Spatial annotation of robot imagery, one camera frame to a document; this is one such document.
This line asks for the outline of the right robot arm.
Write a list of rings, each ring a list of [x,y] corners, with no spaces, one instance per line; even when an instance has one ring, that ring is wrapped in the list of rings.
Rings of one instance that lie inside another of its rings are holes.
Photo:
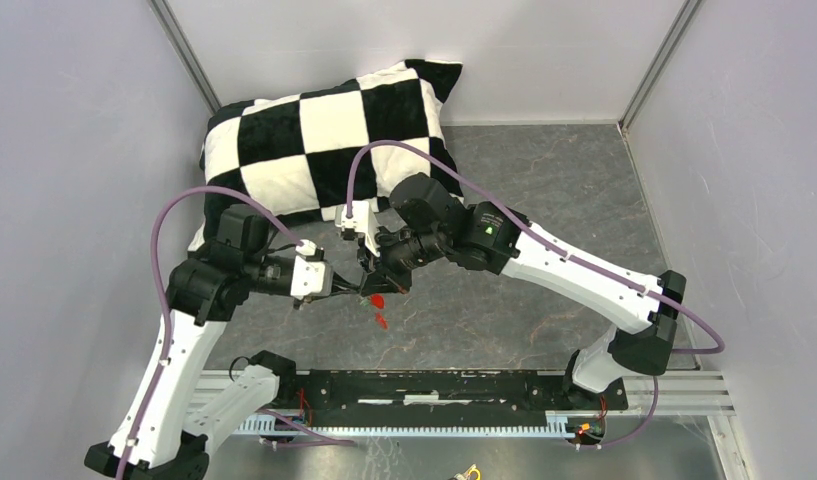
[[[465,270],[547,288],[595,311],[612,326],[571,357],[561,392],[575,408],[590,406],[620,377],[667,370],[686,288],[682,274],[623,269],[550,236],[518,212],[506,216],[489,201],[466,206],[423,173],[400,182],[390,201],[404,222],[395,232],[379,226],[365,202],[336,216],[343,237],[359,243],[363,294],[406,293],[414,270],[445,258]]]

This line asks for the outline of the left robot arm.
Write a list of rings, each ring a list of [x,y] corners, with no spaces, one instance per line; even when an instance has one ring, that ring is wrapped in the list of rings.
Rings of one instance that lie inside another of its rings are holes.
[[[333,271],[309,240],[272,257],[274,218],[246,205],[227,210],[218,235],[159,282],[160,330],[138,392],[113,434],[88,448],[85,466],[111,479],[202,479],[219,447],[258,409],[297,397],[294,361],[261,351],[206,405],[190,412],[203,367],[235,310],[251,294],[296,302],[335,294]]]

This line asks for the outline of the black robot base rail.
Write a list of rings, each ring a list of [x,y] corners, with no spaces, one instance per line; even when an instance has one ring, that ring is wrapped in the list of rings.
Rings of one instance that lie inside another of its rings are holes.
[[[573,385],[567,373],[538,370],[300,370],[261,351],[233,360],[279,378],[267,408],[301,415],[310,427],[538,427],[548,412],[625,411],[622,380],[600,394]]]

